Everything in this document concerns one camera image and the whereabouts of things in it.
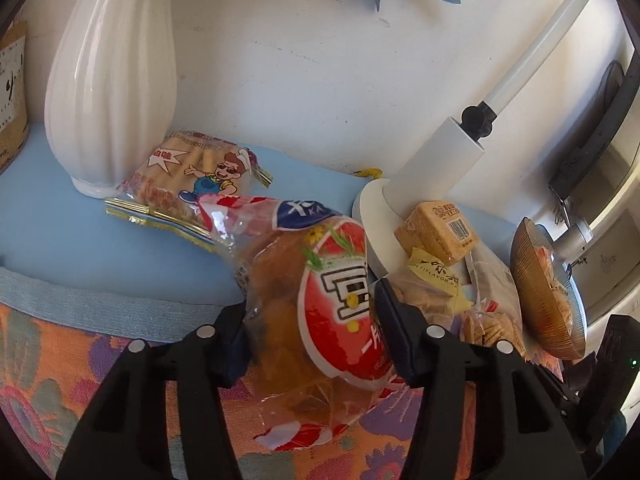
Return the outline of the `round crisps bag orange label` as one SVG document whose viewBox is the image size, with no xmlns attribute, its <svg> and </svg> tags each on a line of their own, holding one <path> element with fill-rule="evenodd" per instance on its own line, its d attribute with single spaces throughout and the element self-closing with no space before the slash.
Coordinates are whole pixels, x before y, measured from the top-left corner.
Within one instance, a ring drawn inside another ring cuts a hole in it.
<svg viewBox="0 0 640 480">
<path fill-rule="evenodd" d="M 526 355 L 522 324 L 507 313 L 464 312 L 459 335 L 463 342 L 482 347 L 493 347 L 498 341 L 506 340 L 520 356 Z"/>
</svg>

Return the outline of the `white lamp post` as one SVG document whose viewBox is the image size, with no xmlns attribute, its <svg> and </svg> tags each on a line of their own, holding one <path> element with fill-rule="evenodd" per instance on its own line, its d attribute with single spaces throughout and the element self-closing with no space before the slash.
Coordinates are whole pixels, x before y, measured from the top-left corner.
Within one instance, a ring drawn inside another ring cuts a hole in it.
<svg viewBox="0 0 640 480">
<path fill-rule="evenodd" d="M 441 200 L 485 154 L 480 140 L 492 123 L 538 72 L 572 28 L 589 0 L 563 0 L 547 25 L 483 101 L 460 120 L 448 117 L 390 179 L 368 183 L 352 205 L 366 230 L 369 268 L 377 278 L 395 271 L 405 253 L 394 231 L 417 204 Z"/>
</svg>

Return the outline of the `white ribbed vase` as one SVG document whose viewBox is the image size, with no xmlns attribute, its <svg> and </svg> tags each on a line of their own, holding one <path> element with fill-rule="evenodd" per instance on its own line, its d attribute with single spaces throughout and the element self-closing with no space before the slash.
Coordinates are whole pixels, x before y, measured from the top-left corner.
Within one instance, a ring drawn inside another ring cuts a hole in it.
<svg viewBox="0 0 640 480">
<path fill-rule="evenodd" d="M 76 190 L 112 197 L 174 119 L 171 0 L 77 0 L 49 76 L 44 125 Z"/>
</svg>

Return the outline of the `cartoon boy biscuit packet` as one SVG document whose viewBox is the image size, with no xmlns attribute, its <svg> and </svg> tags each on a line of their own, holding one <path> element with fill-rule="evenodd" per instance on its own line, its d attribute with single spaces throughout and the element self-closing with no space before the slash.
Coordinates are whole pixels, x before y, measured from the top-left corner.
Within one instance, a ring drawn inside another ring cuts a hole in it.
<svg viewBox="0 0 640 480">
<path fill-rule="evenodd" d="M 175 131 L 104 200 L 113 217 L 179 235 L 208 252 L 214 242 L 198 209 L 204 194 L 246 195 L 272 175 L 249 148 L 196 131 Z"/>
</svg>

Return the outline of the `brown ribbed glass bowl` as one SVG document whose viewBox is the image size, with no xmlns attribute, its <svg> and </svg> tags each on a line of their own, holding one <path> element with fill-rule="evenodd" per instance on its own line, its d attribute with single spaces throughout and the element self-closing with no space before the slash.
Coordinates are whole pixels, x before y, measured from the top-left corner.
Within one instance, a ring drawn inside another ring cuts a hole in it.
<svg viewBox="0 0 640 480">
<path fill-rule="evenodd" d="M 582 297 L 554 254 L 546 230 L 529 218 L 515 231 L 510 267 L 529 335 L 558 359 L 583 358 L 587 320 Z"/>
</svg>

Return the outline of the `large clear bread bag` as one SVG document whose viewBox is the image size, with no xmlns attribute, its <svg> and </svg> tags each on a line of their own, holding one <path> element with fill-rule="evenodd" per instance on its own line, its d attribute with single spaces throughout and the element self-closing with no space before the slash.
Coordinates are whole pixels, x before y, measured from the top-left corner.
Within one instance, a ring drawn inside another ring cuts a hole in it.
<svg viewBox="0 0 640 480">
<path fill-rule="evenodd" d="M 475 289 L 475 307 L 482 312 L 506 314 L 521 330 L 522 311 L 510 269 L 483 242 L 465 256 Z"/>
</svg>

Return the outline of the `floral woven table mat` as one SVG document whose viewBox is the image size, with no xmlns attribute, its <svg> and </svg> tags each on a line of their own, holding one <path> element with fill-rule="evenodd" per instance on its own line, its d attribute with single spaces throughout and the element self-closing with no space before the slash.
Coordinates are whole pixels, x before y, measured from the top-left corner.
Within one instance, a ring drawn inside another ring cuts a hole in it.
<svg viewBox="0 0 640 480">
<path fill-rule="evenodd" d="M 212 304 L 180 304 L 69 288 L 1 271 L 1 409 L 48 476 L 89 401 L 131 339 L 173 341 L 212 322 Z M 221 391 L 247 479 L 396 479 L 422 393 L 401 384 L 356 425 L 315 448 L 270 452 L 254 439 L 252 380 Z"/>
</svg>

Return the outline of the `tan rice cake bar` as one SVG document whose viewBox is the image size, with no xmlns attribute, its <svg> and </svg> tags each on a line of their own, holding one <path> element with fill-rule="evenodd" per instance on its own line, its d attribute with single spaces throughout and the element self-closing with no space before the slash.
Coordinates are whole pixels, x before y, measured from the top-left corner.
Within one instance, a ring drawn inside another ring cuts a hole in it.
<svg viewBox="0 0 640 480">
<path fill-rule="evenodd" d="M 417 204 L 394 234 L 408 256 L 419 248 L 446 264 L 462 260 L 480 240 L 459 207 L 446 200 Z"/>
</svg>

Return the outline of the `yellow label snack packet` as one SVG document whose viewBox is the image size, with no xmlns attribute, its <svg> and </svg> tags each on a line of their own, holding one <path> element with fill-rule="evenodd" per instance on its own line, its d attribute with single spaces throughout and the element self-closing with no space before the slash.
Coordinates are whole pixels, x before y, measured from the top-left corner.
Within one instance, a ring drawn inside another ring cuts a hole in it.
<svg viewBox="0 0 640 480">
<path fill-rule="evenodd" d="M 386 276 L 399 302 L 418 308 L 428 324 L 446 330 L 472 308 L 460 281 L 445 263 L 421 248 L 413 248 L 406 264 Z"/>
</svg>

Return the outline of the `bamboo pen holder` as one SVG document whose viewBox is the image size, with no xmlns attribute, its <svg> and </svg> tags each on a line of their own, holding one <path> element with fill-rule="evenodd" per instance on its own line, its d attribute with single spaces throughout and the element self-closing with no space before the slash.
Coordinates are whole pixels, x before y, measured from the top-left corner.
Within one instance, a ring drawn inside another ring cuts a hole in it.
<svg viewBox="0 0 640 480">
<path fill-rule="evenodd" d="M 13 21 L 1 39 L 0 171 L 20 154 L 29 133 L 25 98 L 26 21 Z"/>
</svg>

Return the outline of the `red guoba crisps bag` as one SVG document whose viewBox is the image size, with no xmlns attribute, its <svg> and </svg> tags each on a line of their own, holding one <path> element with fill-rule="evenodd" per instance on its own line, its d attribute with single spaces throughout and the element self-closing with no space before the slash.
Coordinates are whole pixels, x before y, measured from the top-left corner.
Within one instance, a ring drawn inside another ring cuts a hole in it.
<svg viewBox="0 0 640 480">
<path fill-rule="evenodd" d="M 246 298 L 256 441 L 273 451 L 331 441 L 394 388 L 366 232 L 314 200 L 207 194 L 198 208 Z"/>
</svg>

